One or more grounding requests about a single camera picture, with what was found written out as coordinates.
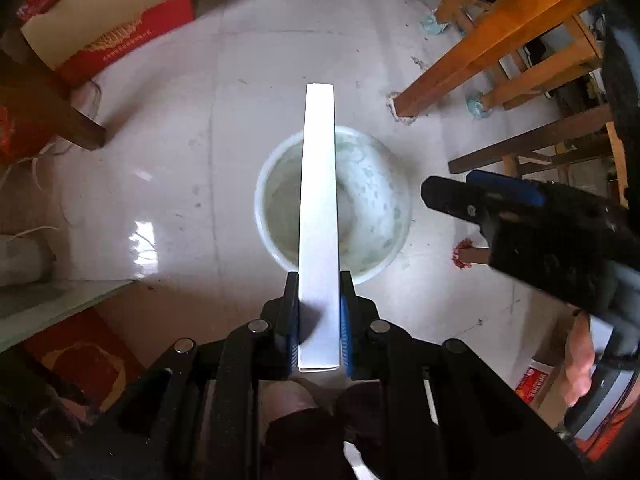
bucket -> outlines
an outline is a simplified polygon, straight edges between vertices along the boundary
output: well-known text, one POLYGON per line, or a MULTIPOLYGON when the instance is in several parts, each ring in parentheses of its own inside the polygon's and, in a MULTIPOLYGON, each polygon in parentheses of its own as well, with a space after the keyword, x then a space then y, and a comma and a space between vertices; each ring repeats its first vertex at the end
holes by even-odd
MULTIPOLYGON (((346 126, 335 127, 340 268, 355 285, 382 272, 406 242, 411 199, 406 177, 384 144, 346 126)), ((264 163, 254 217, 269 254, 298 270, 302 133, 279 145, 264 163)))

human hand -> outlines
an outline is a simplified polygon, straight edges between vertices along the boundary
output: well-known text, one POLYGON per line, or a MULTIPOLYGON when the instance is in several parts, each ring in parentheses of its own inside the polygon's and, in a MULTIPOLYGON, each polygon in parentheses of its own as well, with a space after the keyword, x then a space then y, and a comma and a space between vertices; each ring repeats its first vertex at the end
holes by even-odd
POLYGON ((591 388, 591 367, 595 362, 595 350, 591 340, 589 316, 580 314, 564 347, 564 378, 560 391, 567 406, 573 406, 591 388))

tiled floor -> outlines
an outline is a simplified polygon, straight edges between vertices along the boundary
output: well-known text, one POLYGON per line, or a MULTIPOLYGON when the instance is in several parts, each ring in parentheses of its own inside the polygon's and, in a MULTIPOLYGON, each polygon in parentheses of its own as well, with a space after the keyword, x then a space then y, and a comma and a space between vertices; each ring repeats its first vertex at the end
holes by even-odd
POLYGON ((48 221, 63 231, 47 236, 58 275, 142 276, 100 312, 145 365, 176 338, 222 338, 256 317, 285 280, 254 225, 258 172, 302 129, 305 85, 332 83, 337 123, 385 143, 414 199, 404 250, 357 292, 413 336, 466 340, 513 383, 555 307, 488 268, 453 266, 452 248, 477 230, 427 210, 419 189, 447 175, 448 159, 554 120, 555 105, 542 98, 474 120, 464 96, 487 88, 477 76, 411 126, 396 122, 385 96, 460 39, 420 27, 439 0, 197 1, 196 22, 96 78, 108 145, 53 161, 48 221))

red label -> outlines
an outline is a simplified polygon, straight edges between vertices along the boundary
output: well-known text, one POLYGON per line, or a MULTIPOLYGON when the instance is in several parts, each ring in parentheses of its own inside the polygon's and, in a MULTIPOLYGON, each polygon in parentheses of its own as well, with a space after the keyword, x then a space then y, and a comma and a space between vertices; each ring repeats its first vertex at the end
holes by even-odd
POLYGON ((548 372, 543 372, 530 366, 518 386, 516 386, 516 394, 527 404, 531 404, 547 377, 549 377, 548 372))
POLYGON ((167 0, 123 23, 76 52, 56 69, 72 88, 91 79, 129 52, 174 28, 193 21, 191 0, 167 0))

red and beige cardboard box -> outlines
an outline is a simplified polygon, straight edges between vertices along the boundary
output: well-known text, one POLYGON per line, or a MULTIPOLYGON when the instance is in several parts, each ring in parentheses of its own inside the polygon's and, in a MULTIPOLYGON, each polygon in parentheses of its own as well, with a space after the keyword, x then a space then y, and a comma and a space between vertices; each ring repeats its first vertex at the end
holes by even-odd
POLYGON ((58 0, 22 34, 72 88, 131 50, 193 21, 191 0, 58 0))

